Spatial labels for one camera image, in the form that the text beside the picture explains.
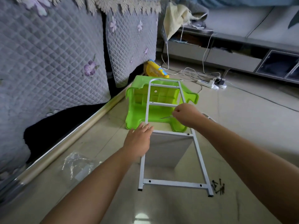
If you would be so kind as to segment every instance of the right hand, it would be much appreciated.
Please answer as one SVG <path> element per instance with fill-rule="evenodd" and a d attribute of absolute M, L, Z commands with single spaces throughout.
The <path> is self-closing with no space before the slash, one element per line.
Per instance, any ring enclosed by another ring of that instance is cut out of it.
<path fill-rule="evenodd" d="M 204 117 L 194 105 L 182 103 L 174 109 L 172 115 L 184 126 L 194 128 L 195 120 Z"/>

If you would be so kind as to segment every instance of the lace trim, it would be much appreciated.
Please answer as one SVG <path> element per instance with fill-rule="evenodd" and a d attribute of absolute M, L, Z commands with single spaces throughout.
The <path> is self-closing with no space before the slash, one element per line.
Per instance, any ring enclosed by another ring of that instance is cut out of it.
<path fill-rule="evenodd" d="M 19 3 L 24 3 L 25 0 L 16 0 Z M 58 5 L 61 0 L 49 0 L 53 5 Z M 78 7 L 81 8 L 86 5 L 88 11 L 92 14 L 97 12 L 97 9 L 101 9 L 104 13 L 108 13 L 110 9 L 113 12 L 117 12 L 118 5 L 121 5 L 121 11 L 124 14 L 126 11 L 129 11 L 130 14 L 133 12 L 138 13 L 151 13 L 161 12 L 161 5 L 159 0 L 75 0 Z"/>

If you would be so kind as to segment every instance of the left hand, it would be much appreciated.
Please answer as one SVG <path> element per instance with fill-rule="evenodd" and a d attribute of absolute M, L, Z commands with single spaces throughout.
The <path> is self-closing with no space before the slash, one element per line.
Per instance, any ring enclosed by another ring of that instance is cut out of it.
<path fill-rule="evenodd" d="M 130 129 L 123 143 L 123 148 L 131 150 L 136 157 L 143 156 L 150 148 L 150 136 L 154 127 L 141 123 L 136 130 Z"/>

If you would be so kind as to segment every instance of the green plastic stool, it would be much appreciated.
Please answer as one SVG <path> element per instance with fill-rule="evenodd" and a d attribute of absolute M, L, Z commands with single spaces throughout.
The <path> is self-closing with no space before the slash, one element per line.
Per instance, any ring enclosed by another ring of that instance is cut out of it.
<path fill-rule="evenodd" d="M 134 79 L 131 87 L 126 92 L 126 98 L 129 97 L 129 111 L 126 118 L 126 128 L 127 129 L 136 129 L 139 124 L 145 121 L 146 107 L 147 107 L 147 94 L 148 94 L 148 84 L 150 80 L 158 79 L 151 83 L 150 88 L 150 102 L 159 102 L 166 104 L 179 105 L 183 103 L 182 99 L 177 102 L 180 89 L 177 82 L 179 79 L 171 79 L 172 81 L 167 81 L 167 79 L 159 80 L 160 78 L 141 76 L 137 75 Z M 153 84 L 163 84 L 169 86 L 176 86 L 176 88 L 167 88 L 167 87 L 157 87 Z M 186 102 L 192 101 L 194 104 L 197 104 L 198 94 L 190 91 L 186 86 L 181 83 L 182 90 L 184 92 L 184 97 Z M 164 107 L 164 106 L 149 106 L 149 122 L 163 122 L 169 123 L 174 132 L 184 132 L 187 127 L 182 125 L 175 118 L 165 118 L 172 115 L 174 107 Z"/>

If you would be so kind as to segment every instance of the hand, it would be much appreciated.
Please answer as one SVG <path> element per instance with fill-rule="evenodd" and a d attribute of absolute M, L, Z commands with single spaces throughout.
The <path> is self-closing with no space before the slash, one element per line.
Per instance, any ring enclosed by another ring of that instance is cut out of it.
<path fill-rule="evenodd" d="M 172 115 L 184 126 L 194 128 L 195 120 L 198 117 L 205 117 L 194 105 L 182 103 L 174 109 Z"/>
<path fill-rule="evenodd" d="M 130 129 L 123 143 L 123 148 L 129 149 L 137 157 L 143 156 L 150 148 L 150 136 L 154 127 L 141 123 L 136 130 Z"/>

